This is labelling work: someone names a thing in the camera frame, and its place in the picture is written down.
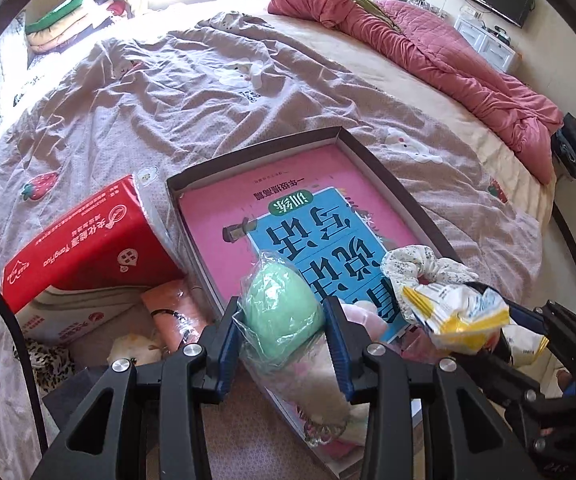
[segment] strawberry pattern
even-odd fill
[[[51,171],[42,173],[24,184],[21,190],[21,196],[24,200],[39,200],[48,193],[57,183],[59,173]]]

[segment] blue book cover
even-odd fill
[[[407,325],[382,275],[383,244],[334,187],[311,194],[301,190],[272,202],[248,237],[257,251],[273,251],[290,261],[319,301],[367,300],[377,306],[394,339]]]

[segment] pink fabric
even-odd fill
[[[547,97],[497,72],[450,25],[397,0],[376,4],[401,29],[352,0],[270,0],[268,12],[320,22],[370,45],[412,75],[449,95],[495,132],[542,183],[554,176],[550,136],[563,114]]]

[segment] white cabinet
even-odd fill
[[[519,56],[505,43],[485,31],[475,22],[470,22],[463,16],[457,18],[454,28],[470,43],[481,57],[489,62],[496,70],[510,73],[516,68]]]

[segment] cable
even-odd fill
[[[12,313],[12,310],[6,303],[6,300],[4,300],[1,293],[0,316],[12,336],[12,341],[15,344],[17,354],[19,355],[19,362],[21,363],[21,369],[24,373],[24,380],[26,382],[26,389],[28,390],[28,397],[30,398],[30,408],[33,412],[34,426],[37,430],[39,449],[43,455],[48,449],[48,439],[46,438],[46,427],[44,426],[44,416],[42,415],[42,407],[39,402],[39,394],[37,393],[37,387],[34,384],[34,374],[33,367],[30,364],[30,355],[28,355],[28,349],[26,348],[26,342],[24,341],[24,334],[21,332],[21,327],[17,322],[17,318]]]

